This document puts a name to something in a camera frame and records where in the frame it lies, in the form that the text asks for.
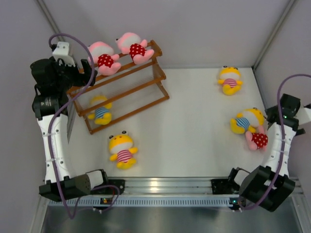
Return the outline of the pink plush red dotted dress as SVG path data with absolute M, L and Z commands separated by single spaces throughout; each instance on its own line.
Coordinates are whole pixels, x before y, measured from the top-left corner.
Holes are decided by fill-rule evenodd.
M 146 49 L 148 42 L 135 33 L 127 32 L 115 40 L 122 54 L 129 54 L 135 65 L 140 65 L 152 58 L 155 51 Z

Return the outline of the yellow plush pink stripes front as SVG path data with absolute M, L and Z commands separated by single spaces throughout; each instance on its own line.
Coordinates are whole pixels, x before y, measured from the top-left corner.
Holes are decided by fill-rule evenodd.
M 108 150 L 111 154 L 109 160 L 116 162 L 118 169 L 130 169 L 137 162 L 134 154 L 138 148 L 134 147 L 134 141 L 127 131 L 109 136 Z

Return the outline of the yellow plush pink striped shirt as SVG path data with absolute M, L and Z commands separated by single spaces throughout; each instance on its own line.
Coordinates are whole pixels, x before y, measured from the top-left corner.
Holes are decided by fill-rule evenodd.
M 225 95 L 232 96 L 241 90 L 243 81 L 237 67 L 223 66 L 218 74 L 218 84 Z

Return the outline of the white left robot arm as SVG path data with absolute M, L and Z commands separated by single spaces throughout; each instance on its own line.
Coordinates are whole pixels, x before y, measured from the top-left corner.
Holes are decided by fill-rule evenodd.
M 82 73 L 63 58 L 40 59 L 30 66 L 36 81 L 32 109 L 41 130 L 46 157 L 45 183 L 39 187 L 39 194 L 55 202 L 87 196 L 93 190 L 104 194 L 110 188 L 103 169 L 78 175 L 69 159 L 67 91 L 72 86 L 94 84 L 92 75 L 97 74 L 88 60 L 82 59 L 81 63 Z

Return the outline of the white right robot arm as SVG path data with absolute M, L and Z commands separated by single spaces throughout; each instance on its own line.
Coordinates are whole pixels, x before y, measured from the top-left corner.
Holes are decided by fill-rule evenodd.
M 232 169 L 227 188 L 269 212 L 275 211 L 295 188 L 288 173 L 289 151 L 293 138 L 304 133 L 299 125 L 310 120 L 311 107 L 301 106 L 299 98 L 287 94 L 265 113 L 257 108 L 238 113 L 230 120 L 232 132 L 244 134 L 248 148 L 262 151 L 264 158 L 244 180 L 236 176 L 237 168 Z

